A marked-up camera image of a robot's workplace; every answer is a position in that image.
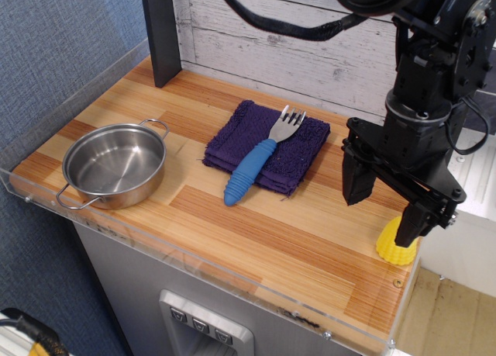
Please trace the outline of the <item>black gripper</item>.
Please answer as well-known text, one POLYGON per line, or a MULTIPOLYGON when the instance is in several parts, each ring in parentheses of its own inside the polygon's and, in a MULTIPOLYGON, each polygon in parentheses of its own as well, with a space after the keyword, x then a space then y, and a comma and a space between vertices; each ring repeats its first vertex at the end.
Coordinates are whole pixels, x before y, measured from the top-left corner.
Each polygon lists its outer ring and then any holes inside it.
POLYGON ((348 206, 368 198, 376 179, 407 200, 394 242, 410 247, 434 226, 447 228, 466 194, 447 168, 445 124, 466 112, 446 99, 412 107, 388 92, 384 124, 353 117, 343 140, 342 186, 348 206))

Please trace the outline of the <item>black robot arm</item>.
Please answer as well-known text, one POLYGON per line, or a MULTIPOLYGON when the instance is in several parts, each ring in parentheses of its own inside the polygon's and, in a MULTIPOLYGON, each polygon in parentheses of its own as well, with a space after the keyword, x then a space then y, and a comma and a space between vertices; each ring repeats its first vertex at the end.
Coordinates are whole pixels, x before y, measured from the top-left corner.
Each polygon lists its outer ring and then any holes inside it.
POLYGON ((491 70, 495 0, 338 0, 362 17, 392 15, 394 87, 383 125, 352 118, 343 142, 343 197, 350 205, 381 180, 408 201, 394 242, 408 247, 448 227, 465 191, 449 171, 468 112, 490 120, 474 101, 491 70))

